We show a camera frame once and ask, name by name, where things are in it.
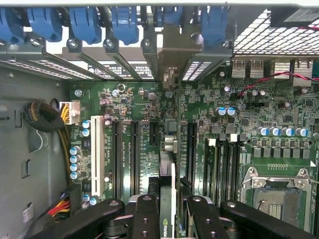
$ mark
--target white pci slot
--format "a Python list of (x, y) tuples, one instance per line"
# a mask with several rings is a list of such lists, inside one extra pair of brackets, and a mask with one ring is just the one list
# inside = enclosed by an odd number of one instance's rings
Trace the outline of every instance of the white pci slot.
[(91, 116), (92, 196), (104, 191), (104, 131), (103, 116)]

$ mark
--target electrolytic capacitor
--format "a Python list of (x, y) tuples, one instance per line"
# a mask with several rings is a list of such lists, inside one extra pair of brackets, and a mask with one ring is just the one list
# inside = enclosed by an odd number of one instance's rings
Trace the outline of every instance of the electrolytic capacitor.
[(81, 152), (81, 148), (79, 146), (74, 146), (70, 148), (70, 154), (71, 155), (77, 155)]
[(70, 178), (73, 179), (73, 180), (77, 179), (80, 176), (81, 176), (81, 172), (79, 170), (76, 171), (76, 172), (70, 173)]
[(258, 96), (259, 97), (263, 97), (263, 96), (265, 96), (266, 95), (266, 91), (264, 91), (264, 90), (260, 90), (259, 92), (258, 92)]
[(296, 129), (296, 135), (301, 137), (307, 137), (308, 131), (305, 128), (297, 128)]
[(99, 101), (100, 106), (108, 106), (110, 102), (106, 99), (102, 99)]
[(313, 137), (314, 137), (316, 140), (319, 140), (319, 133), (318, 133), (318, 132), (314, 133), (314, 134), (313, 134)]
[(216, 113), (219, 115), (219, 116), (224, 116), (226, 114), (226, 109), (224, 107), (218, 107), (216, 109)]
[(257, 129), (257, 133), (262, 135), (262, 136), (266, 136), (268, 134), (268, 130), (265, 127), (259, 127)]
[(230, 87), (229, 86), (224, 86), (223, 88), (220, 89), (221, 93), (227, 93), (230, 92)]
[(269, 129), (269, 134), (272, 136), (278, 136), (279, 135), (279, 129), (276, 127), (271, 127)]
[(112, 173), (107, 173), (107, 174), (105, 175), (104, 182), (106, 182), (106, 183), (111, 182), (111, 181), (112, 181), (112, 177), (113, 177), (113, 174), (112, 174)]
[(91, 205), (91, 206), (96, 205), (98, 202), (99, 202), (99, 198), (98, 198), (98, 197), (92, 196), (92, 197), (90, 198), (90, 205)]
[(84, 137), (90, 136), (90, 130), (87, 129), (87, 128), (85, 128), (85, 129), (82, 131), (82, 135), (83, 135)]
[(309, 90), (307, 88), (301, 88), (301, 89), (295, 90), (294, 95), (301, 96), (301, 95), (307, 94), (308, 92), (309, 92)]
[(285, 127), (285, 128), (283, 128), (283, 129), (281, 130), (281, 132), (282, 132), (282, 134), (285, 135), (285, 136), (292, 136), (292, 135), (293, 135), (293, 130), (292, 130), (292, 128), (287, 128), (287, 127)]
[(91, 121), (90, 120), (85, 120), (82, 122), (82, 127), (83, 128), (89, 128), (91, 127)]
[(229, 116), (234, 116), (236, 111), (235, 111), (234, 108), (228, 107), (228, 108), (226, 108), (226, 112), (227, 112), (227, 114), (228, 114)]
[(80, 164), (79, 163), (72, 163), (71, 165), (70, 165), (70, 170), (72, 171), (72, 172), (76, 172), (76, 171), (78, 171), (80, 169)]
[(79, 162), (81, 160), (81, 156), (80, 155), (72, 155), (71, 157), (70, 157), (70, 162), (71, 163), (76, 163), (76, 162)]
[(279, 109), (286, 109), (286, 108), (289, 108), (290, 106), (291, 104), (289, 102), (282, 102), (278, 104)]
[(249, 92), (247, 93), (247, 95), (248, 95), (249, 97), (256, 97), (256, 96), (258, 96), (258, 91), (256, 91), (256, 90), (249, 91)]
[(91, 194), (90, 193), (85, 193), (82, 197), (83, 202), (89, 202), (91, 199)]

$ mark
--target capacitor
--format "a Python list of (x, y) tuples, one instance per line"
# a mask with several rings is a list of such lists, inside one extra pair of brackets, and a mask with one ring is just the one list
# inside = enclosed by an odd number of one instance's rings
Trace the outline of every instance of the capacitor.
[(279, 135), (279, 129), (276, 127), (271, 127), (269, 129), (269, 134), (272, 136), (278, 136)]
[(257, 129), (257, 133), (262, 135), (262, 136), (266, 136), (268, 134), (268, 130), (265, 127), (259, 127)]
[(278, 104), (279, 109), (286, 109), (286, 108), (289, 108), (290, 106), (291, 104), (289, 102), (281, 102)]
[(76, 162), (79, 162), (81, 160), (81, 156), (80, 155), (72, 155), (71, 157), (70, 157), (70, 162), (71, 163), (76, 163)]
[(258, 96), (258, 91), (256, 91), (256, 90), (249, 91), (249, 92), (247, 93), (247, 95), (248, 95), (249, 97), (256, 97), (256, 96)]
[(112, 177), (113, 177), (113, 174), (112, 174), (112, 173), (107, 173), (107, 174), (105, 175), (104, 182), (106, 182), (106, 183), (111, 182), (111, 181), (112, 181)]
[(228, 108), (226, 108), (226, 112), (227, 112), (227, 114), (228, 114), (229, 116), (234, 116), (236, 111), (235, 111), (234, 108), (228, 107)]
[(284, 127), (282, 130), (281, 130), (282, 134), (285, 135), (285, 136), (292, 136), (293, 135), (293, 130), (291, 128), (287, 128), (287, 127)]
[(79, 163), (72, 163), (71, 165), (70, 165), (70, 170), (72, 171), (72, 172), (76, 172), (76, 171), (78, 171), (80, 169), (80, 164)]
[(112, 96), (113, 96), (113, 97), (118, 97), (119, 95), (120, 95), (119, 90), (113, 90), (113, 91), (112, 91)]
[(301, 88), (301, 89), (295, 90), (294, 95), (301, 96), (301, 95), (307, 94), (308, 92), (309, 92), (309, 90), (307, 88)]
[(82, 122), (82, 127), (83, 128), (90, 128), (91, 127), (91, 121), (90, 120), (85, 120)]
[(172, 144), (165, 144), (164, 151), (173, 152), (174, 151), (173, 145)]
[(81, 148), (79, 146), (74, 146), (70, 148), (70, 154), (71, 155), (77, 155), (81, 152)]
[(90, 130), (87, 129), (87, 128), (85, 128), (85, 129), (82, 131), (82, 135), (83, 135), (84, 137), (90, 136)]
[(83, 195), (83, 197), (82, 197), (82, 201), (83, 202), (89, 202), (90, 201), (90, 199), (91, 199), (91, 194), (90, 193), (85, 193), (84, 195)]
[(110, 102), (107, 99), (102, 99), (99, 101), (100, 106), (108, 106)]
[(105, 125), (106, 127), (112, 127), (112, 122), (109, 121), (109, 120), (106, 120), (106, 121), (104, 122), (104, 125)]
[(258, 92), (258, 96), (259, 97), (263, 97), (263, 96), (265, 96), (266, 95), (266, 91), (264, 91), (264, 90), (260, 90), (259, 92)]
[(92, 197), (90, 198), (90, 205), (91, 205), (91, 206), (96, 205), (98, 202), (99, 202), (99, 198), (98, 198), (98, 197), (92, 196)]
[(216, 113), (219, 115), (219, 116), (224, 116), (226, 114), (226, 109), (224, 107), (218, 107), (216, 109)]
[(301, 137), (307, 137), (308, 130), (305, 128), (297, 128), (296, 129), (296, 135), (301, 136)]
[(77, 179), (80, 176), (81, 176), (81, 172), (79, 170), (76, 171), (76, 172), (70, 173), (70, 178), (73, 179), (73, 180)]
[(229, 86), (224, 86), (223, 88), (220, 89), (220, 91), (221, 91), (222, 93), (230, 92), (230, 87), (229, 87)]
[(318, 133), (318, 132), (314, 133), (314, 134), (313, 134), (313, 137), (314, 137), (316, 140), (319, 140), (319, 133)]

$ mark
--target chip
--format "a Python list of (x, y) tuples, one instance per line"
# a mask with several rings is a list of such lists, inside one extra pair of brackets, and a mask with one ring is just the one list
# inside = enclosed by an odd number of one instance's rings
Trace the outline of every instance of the chip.
[(81, 140), (82, 149), (90, 149), (91, 148), (91, 138), (83, 138)]
[(242, 119), (241, 120), (242, 126), (248, 126), (249, 125), (249, 119)]
[(229, 123), (235, 123), (235, 117), (229, 117), (228, 118)]
[(313, 106), (314, 103), (312, 101), (306, 101), (306, 106)]
[(284, 122), (292, 122), (293, 121), (293, 116), (285, 116), (284, 117)]

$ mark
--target black capacitor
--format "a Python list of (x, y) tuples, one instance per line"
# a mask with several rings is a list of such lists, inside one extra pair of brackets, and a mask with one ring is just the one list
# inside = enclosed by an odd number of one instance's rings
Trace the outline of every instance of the black capacitor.
[(301, 96), (301, 95), (307, 94), (308, 92), (309, 92), (309, 90), (307, 88), (301, 88), (301, 89), (295, 90), (294, 95)]

